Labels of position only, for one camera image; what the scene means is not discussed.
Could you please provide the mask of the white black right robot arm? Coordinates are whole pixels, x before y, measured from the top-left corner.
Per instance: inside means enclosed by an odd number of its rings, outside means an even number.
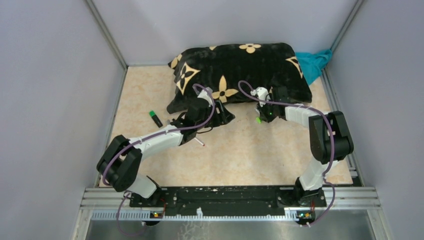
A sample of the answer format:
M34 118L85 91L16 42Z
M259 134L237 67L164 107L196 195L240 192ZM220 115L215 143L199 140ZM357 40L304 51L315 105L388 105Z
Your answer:
M288 103L286 92L284 87L275 92L257 87L250 94L259 99L256 111L262 122L281 118L308 129L312 160L296 179L292 196L297 205L307 206L320 197L327 173L354 151L354 143L341 111L323 112L302 103Z

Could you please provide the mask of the black marker with green tip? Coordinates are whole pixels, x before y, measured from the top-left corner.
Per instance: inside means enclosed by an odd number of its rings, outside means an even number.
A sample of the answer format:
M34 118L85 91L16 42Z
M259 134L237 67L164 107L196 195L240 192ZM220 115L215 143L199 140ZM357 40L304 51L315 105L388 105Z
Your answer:
M159 119L159 117L153 110L149 112L149 116L158 128L161 128L163 126L163 123L161 122L161 120Z

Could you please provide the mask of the white marker with red tip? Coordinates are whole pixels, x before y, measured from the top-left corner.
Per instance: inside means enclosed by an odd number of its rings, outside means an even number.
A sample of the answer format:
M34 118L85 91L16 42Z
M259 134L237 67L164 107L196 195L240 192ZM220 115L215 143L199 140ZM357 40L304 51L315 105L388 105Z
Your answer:
M194 138L200 145L202 145L203 147L205 147L205 143L202 142L200 139L198 139L197 137Z

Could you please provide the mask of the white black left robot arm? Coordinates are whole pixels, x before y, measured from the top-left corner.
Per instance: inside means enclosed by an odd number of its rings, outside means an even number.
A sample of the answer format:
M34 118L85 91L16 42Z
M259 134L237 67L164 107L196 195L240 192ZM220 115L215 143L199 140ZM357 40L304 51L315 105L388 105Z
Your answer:
M160 202L159 185L147 175L139 174L145 159L164 150L179 147L193 140L201 129L211 130L235 119L220 100L210 103L197 98L177 118L163 128L145 136L114 137L96 165L105 184L116 192L131 192L141 196L149 207Z

